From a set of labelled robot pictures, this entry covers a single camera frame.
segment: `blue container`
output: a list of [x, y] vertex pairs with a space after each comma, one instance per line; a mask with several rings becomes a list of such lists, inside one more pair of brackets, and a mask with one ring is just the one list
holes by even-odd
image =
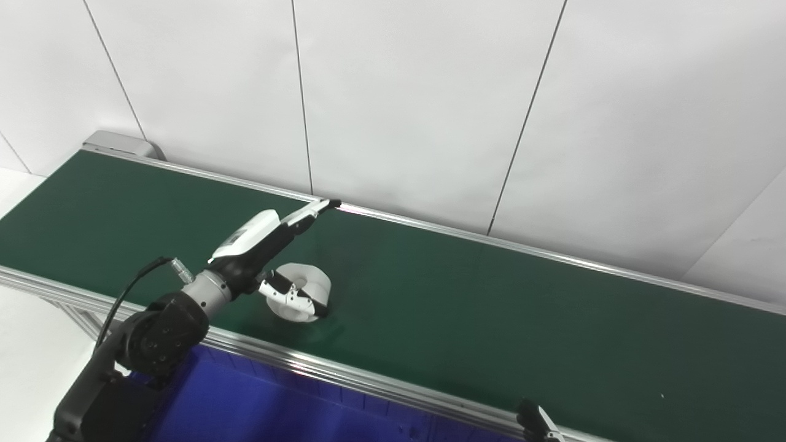
[[195, 347], [147, 442], [514, 442], [516, 439]]

